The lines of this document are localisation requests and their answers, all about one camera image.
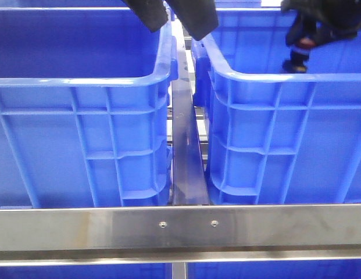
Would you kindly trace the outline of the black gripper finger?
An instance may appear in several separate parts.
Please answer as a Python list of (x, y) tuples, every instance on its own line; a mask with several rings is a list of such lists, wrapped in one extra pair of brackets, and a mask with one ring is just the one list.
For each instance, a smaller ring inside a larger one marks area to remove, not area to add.
[(168, 14), (161, 0), (124, 0), (123, 2), (152, 33), (160, 30), (168, 22)]
[(219, 25), (213, 0), (173, 0), (167, 3), (196, 41), (205, 38)]

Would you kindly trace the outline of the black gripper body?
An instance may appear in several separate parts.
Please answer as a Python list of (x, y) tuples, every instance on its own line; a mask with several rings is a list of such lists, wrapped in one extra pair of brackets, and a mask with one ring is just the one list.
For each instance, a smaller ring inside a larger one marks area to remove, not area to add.
[(282, 1), (281, 11), (296, 11), (285, 43), (308, 38), (315, 47), (357, 37), (361, 30), (361, 1)]

